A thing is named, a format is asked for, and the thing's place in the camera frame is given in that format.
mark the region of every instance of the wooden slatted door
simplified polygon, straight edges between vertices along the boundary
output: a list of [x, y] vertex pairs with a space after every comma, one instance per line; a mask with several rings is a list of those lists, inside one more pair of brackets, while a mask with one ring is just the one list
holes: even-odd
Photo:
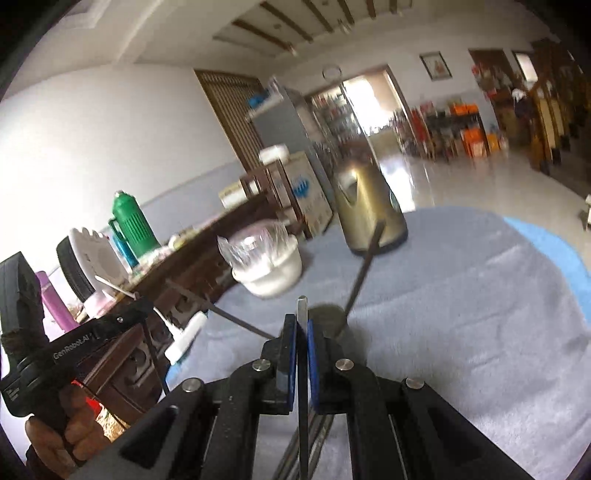
[[261, 82], [234, 73], [195, 70], [195, 74], [244, 169], [248, 172], [261, 166], [258, 154], [262, 142], [246, 121], [248, 99], [262, 93]]

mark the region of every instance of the blue logo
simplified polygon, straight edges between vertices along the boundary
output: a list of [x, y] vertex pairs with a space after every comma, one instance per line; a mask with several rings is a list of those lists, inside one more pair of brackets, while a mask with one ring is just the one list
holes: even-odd
[[306, 198], [308, 190], [310, 190], [310, 181], [305, 177], [298, 177], [292, 188], [295, 198]]

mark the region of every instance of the gray tablecloth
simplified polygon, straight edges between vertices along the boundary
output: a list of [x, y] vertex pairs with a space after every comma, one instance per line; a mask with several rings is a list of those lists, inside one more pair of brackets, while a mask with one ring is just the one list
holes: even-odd
[[[438, 207], [406, 218], [408, 241], [375, 258], [349, 318], [368, 366], [425, 379], [533, 477], [564, 480], [591, 440], [591, 333], [562, 274], [492, 213]], [[299, 295], [344, 305], [361, 259], [340, 228], [300, 250], [304, 274], [289, 292], [261, 300], [236, 286], [218, 305], [273, 334]], [[210, 314], [174, 383], [226, 377], [263, 343]], [[272, 475], [296, 425], [295, 412], [261, 418], [253, 478]], [[347, 478], [338, 416], [314, 479]]]

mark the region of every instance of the white bowl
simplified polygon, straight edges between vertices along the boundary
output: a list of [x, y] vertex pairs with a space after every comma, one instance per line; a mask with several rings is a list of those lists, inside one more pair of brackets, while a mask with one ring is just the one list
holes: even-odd
[[289, 237], [288, 246], [285, 254], [263, 275], [256, 273], [249, 276], [248, 273], [233, 269], [232, 276], [257, 297], [273, 297], [285, 292], [295, 285], [301, 276], [301, 256], [297, 238], [293, 235]]

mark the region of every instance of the white wall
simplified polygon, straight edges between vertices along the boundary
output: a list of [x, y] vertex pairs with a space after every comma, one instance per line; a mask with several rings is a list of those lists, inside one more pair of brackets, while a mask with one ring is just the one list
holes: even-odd
[[143, 204], [236, 161], [190, 69], [104, 66], [36, 84], [0, 103], [0, 260], [22, 250], [50, 270], [70, 228], [106, 226], [115, 191]]
[[[412, 27], [405, 26], [406, 19], [397, 19], [395, 29], [373, 35], [367, 35], [368, 25], [363, 25], [364, 34], [353, 31], [343, 36], [346, 43], [342, 46], [304, 51], [303, 61], [291, 60], [295, 65], [278, 71], [278, 76], [285, 85], [307, 93], [326, 84], [322, 69], [327, 64], [338, 65], [347, 78], [387, 63], [407, 102], [415, 105], [423, 99], [478, 89], [468, 49], [503, 48], [511, 66], [517, 69], [511, 50], [530, 50], [530, 41], [551, 35], [540, 20], [512, 0], [485, 1], [479, 11], [455, 13]], [[441, 51], [452, 79], [431, 81], [419, 58], [419, 54], [431, 51]]]

